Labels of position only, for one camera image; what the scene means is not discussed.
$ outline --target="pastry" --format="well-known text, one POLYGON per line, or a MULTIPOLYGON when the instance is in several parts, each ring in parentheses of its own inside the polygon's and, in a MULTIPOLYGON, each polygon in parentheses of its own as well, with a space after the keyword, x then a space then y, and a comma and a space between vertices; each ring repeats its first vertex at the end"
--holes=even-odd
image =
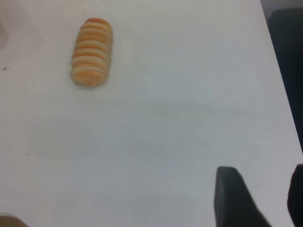
POLYGON ((113 29, 107 21, 90 18, 81 26, 71 61, 76 84, 95 87, 108 78, 112 42, 113 29))

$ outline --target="black plastic piece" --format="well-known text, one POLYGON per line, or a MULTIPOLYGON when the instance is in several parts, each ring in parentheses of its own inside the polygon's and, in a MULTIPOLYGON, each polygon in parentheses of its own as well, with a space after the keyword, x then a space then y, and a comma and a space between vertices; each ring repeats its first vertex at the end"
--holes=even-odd
POLYGON ((270 227, 233 167, 217 169, 214 212, 217 227, 270 227))
POLYGON ((303 226, 303 165, 297 165, 288 192, 288 211, 294 226, 303 226))

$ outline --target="black object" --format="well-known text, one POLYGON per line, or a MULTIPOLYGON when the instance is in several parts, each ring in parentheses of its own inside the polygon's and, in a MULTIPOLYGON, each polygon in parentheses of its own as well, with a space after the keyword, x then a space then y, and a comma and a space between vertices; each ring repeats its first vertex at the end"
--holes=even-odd
POLYGON ((303 165, 297 165, 292 176, 287 206, 294 226, 303 226, 303 165))
POLYGON ((217 227, 270 227, 233 167, 218 167, 214 194, 217 227))
POLYGON ((303 8, 274 11, 268 29, 303 148, 303 8))

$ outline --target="white surface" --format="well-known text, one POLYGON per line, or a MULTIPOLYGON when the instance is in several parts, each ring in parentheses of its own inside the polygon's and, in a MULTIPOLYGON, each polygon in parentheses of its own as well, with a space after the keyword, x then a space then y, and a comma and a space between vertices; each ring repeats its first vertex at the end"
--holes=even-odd
POLYGON ((1 0, 0 211, 31 227, 213 227, 234 166, 275 227, 303 162, 254 0, 1 0), (81 24, 114 28, 108 83, 69 78, 81 24))

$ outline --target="segmented bread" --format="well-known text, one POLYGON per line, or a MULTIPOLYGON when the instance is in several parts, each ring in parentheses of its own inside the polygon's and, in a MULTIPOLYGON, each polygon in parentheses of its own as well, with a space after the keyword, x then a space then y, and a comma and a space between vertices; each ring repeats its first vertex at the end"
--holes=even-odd
POLYGON ((71 61, 76 84, 95 87, 108 78, 112 40, 113 29, 103 19, 90 18, 81 26, 71 61))

